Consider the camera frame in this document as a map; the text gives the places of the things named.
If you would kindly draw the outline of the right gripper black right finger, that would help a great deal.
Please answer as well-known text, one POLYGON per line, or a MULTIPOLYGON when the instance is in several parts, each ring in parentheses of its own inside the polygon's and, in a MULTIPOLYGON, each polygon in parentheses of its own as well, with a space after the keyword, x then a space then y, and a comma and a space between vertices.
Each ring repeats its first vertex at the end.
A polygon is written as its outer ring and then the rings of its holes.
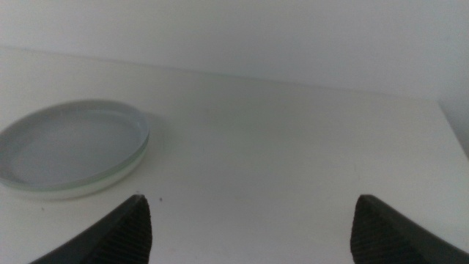
POLYGON ((468 264, 468 253, 370 194, 359 196, 350 251, 355 263, 468 264))

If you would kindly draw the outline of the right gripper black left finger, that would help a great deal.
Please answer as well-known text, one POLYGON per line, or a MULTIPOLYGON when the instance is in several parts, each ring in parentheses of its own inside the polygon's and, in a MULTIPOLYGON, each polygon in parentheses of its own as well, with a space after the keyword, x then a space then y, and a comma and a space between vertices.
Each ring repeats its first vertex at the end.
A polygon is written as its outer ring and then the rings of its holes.
POLYGON ((36 264, 147 264, 152 248, 149 204, 135 194, 36 264))

